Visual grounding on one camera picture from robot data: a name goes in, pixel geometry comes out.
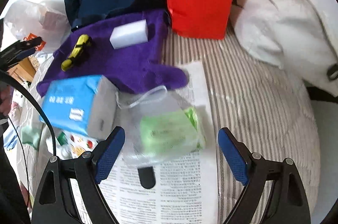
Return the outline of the person's left hand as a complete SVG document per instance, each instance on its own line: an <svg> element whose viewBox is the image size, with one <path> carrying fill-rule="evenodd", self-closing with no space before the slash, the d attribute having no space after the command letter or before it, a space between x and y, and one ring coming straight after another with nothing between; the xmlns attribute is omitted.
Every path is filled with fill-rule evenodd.
<svg viewBox="0 0 338 224"><path fill-rule="evenodd" d="M10 86L6 86L1 91L1 105L0 105L0 112L4 116L7 116L11 110L11 103L12 103L13 92Z"/></svg>

